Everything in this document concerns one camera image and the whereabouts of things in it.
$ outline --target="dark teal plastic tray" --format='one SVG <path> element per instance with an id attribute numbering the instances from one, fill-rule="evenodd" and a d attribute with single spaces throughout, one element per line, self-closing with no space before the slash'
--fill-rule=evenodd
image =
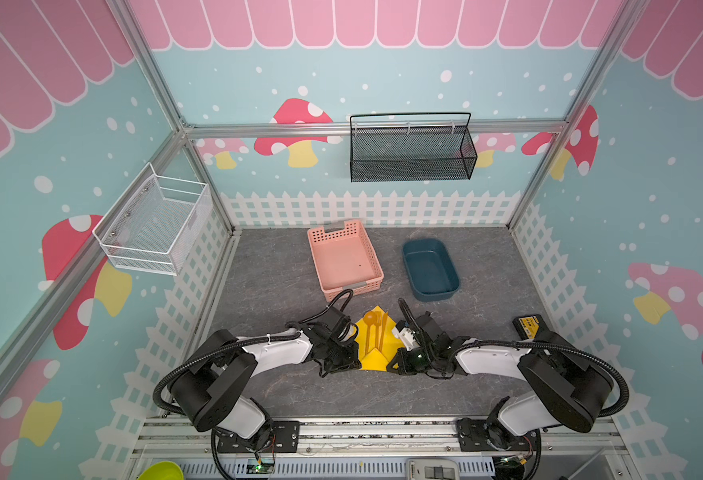
<path id="1" fill-rule="evenodd" d="M 402 256 L 413 295 L 421 302 L 449 299 L 461 288 L 461 279 L 440 240 L 411 240 L 402 246 Z"/>

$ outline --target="yellow mushroom stem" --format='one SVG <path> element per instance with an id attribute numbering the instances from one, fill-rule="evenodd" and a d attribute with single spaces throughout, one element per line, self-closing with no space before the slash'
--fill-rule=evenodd
<path id="1" fill-rule="evenodd" d="M 573 158 L 573 155 L 569 151 L 562 149 L 554 160 L 551 170 L 549 170 L 551 178 L 561 182 L 562 179 L 565 178 L 565 166 L 567 165 L 567 161 L 571 158 Z"/>
<path id="2" fill-rule="evenodd" d="M 216 155 L 216 167 L 220 170 L 231 170 L 231 168 L 235 168 L 236 166 L 237 162 L 234 161 L 232 154 L 228 151 L 222 151 Z"/>
<path id="3" fill-rule="evenodd" d="M 493 164 L 493 150 L 481 151 L 477 154 L 477 163 L 474 168 L 488 168 Z"/>
<path id="4" fill-rule="evenodd" d="M 309 168 L 317 165 L 317 155 L 312 150 L 311 140 L 302 140 L 295 142 L 288 147 L 290 150 L 290 158 L 288 159 L 289 167 L 293 168 Z"/>

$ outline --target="wire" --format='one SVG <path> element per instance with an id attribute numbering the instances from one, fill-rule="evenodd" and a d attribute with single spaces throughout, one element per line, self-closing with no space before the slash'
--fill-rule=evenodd
<path id="1" fill-rule="evenodd" d="M 188 372 L 191 370 L 191 368 L 199 363 L 204 363 L 208 362 L 209 360 L 215 359 L 216 357 L 222 356 L 224 353 L 230 351 L 230 350 L 235 350 L 242 348 L 243 346 L 249 346 L 249 345 L 255 345 L 256 343 L 263 343 L 263 342 L 268 342 L 271 341 L 273 342 L 287 342 L 289 340 L 295 340 L 301 336 L 301 332 L 293 332 L 289 333 L 287 335 L 278 335 L 278 336 L 259 336 L 256 338 L 251 338 L 247 340 L 240 340 L 238 342 L 233 342 L 233 343 L 228 343 L 224 346 L 220 346 L 219 348 L 213 350 L 212 352 L 207 352 L 204 355 L 198 356 L 193 358 L 192 360 L 187 360 L 184 362 L 182 365 L 177 366 L 173 371 L 165 375 L 161 380 L 159 380 L 154 387 L 154 393 L 152 395 L 152 400 L 154 400 L 154 404 L 157 405 L 159 408 L 162 408 L 163 410 L 166 410 L 167 412 L 172 412 L 172 413 L 177 413 L 179 415 L 186 415 L 184 410 L 179 407 L 175 406 L 172 403 L 168 403 L 162 398 L 162 391 L 165 389 L 166 386 L 168 386 L 173 380 L 177 379 L 178 377 L 182 376 L 184 373 Z"/>
<path id="2" fill-rule="evenodd" d="M 575 356 L 579 356 L 581 358 L 589 360 L 594 365 L 605 370 L 611 377 L 615 379 L 615 383 L 618 385 L 618 399 L 615 400 L 615 403 L 613 405 L 600 410 L 598 417 L 608 417 L 615 415 L 616 413 L 623 410 L 623 408 L 629 403 L 629 385 L 626 383 L 626 380 L 623 379 L 620 372 L 605 360 L 602 360 L 599 357 L 592 355 L 591 353 L 578 350 L 574 346 L 558 345 L 557 343 L 548 342 L 506 342 L 502 340 L 477 340 L 472 343 L 463 344 L 462 346 L 458 347 L 455 351 L 453 351 L 450 355 L 450 358 L 448 359 L 448 365 L 453 365 L 453 360 L 455 360 L 455 356 L 459 352 L 471 348 L 481 348 L 483 346 L 505 346 L 517 350 L 552 350 L 556 352 L 566 352 Z"/>

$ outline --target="wallpaper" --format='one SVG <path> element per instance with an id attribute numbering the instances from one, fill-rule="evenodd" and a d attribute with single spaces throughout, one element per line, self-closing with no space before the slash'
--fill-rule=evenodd
<path id="1" fill-rule="evenodd" d="M 634 57 L 615 63 L 592 102 L 601 141 L 589 174 L 564 160 L 517 228 L 555 326 L 630 380 L 615 421 L 648 480 L 703 478 L 703 94 L 680 88 L 685 63 L 701 65 L 696 5 L 675 4 L 680 29 L 668 2 L 651 2 L 624 47 Z M 661 7 L 666 26 L 637 58 Z M 586 137 L 579 128 L 569 148 Z"/>
<path id="2" fill-rule="evenodd" d="M 170 132 L 104 0 L 13 6 L 0 8 L 0 351 Z M 58 327 L 62 350 L 92 299 L 120 311 L 112 270 L 79 298 L 82 321 Z"/>
<path id="3" fill-rule="evenodd" d="M 314 110 L 307 101 L 292 101 Z M 361 218 L 370 225 L 500 226 L 548 147 L 523 150 L 536 136 L 473 135 L 478 153 L 470 180 L 352 183 L 349 137 L 207 138 L 196 140 L 196 148 L 234 225 Z"/>
<path id="4" fill-rule="evenodd" d="M 185 119 L 562 118 L 620 0 L 131 0 Z"/>

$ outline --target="light blue wall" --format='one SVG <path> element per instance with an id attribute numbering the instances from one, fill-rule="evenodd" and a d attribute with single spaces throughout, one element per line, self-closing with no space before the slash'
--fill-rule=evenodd
<path id="1" fill-rule="evenodd" d="M 310 49 L 294 44 L 278 50 L 188 51 L 174 45 L 154 54 L 187 121 L 247 124 L 269 122 L 288 98 L 311 101 L 334 121 L 373 110 L 462 110 L 484 119 L 562 118 L 594 50 L 578 45 L 543 49 L 537 44 L 521 49 L 497 44 L 436 49 L 333 44 Z M 442 80 L 445 71 L 451 72 L 447 82 Z M 306 94 L 299 94 L 301 86 Z"/>
<path id="2" fill-rule="evenodd" d="M 647 416 L 661 424 L 649 426 L 636 404 L 617 417 L 639 465 L 653 472 L 647 479 L 674 478 L 673 462 L 653 458 L 664 448 L 687 461 L 685 478 L 703 478 L 703 332 L 689 339 L 673 311 L 657 325 L 644 321 L 634 299 L 647 290 L 627 282 L 634 263 L 703 278 L 703 101 L 684 99 L 668 79 L 624 58 L 603 89 L 592 103 L 601 145 L 591 171 L 582 177 L 570 161 L 564 180 L 547 178 L 533 205 L 596 305 L 594 318 L 607 325 L 607 341 L 620 346 L 620 364 L 634 370 L 635 401 L 648 396 Z M 567 328 L 571 319 L 553 320 Z M 589 335 L 577 330 L 571 340 Z M 662 438 L 648 436 L 648 428 Z"/>
<path id="3" fill-rule="evenodd" d="M 0 350 L 43 295 L 43 235 L 72 216 L 105 214 L 170 132 L 135 62 L 88 89 L 76 104 L 57 105 L 39 131 L 17 132 L 0 158 Z M 52 183 L 49 193 L 35 187 L 38 177 Z"/>

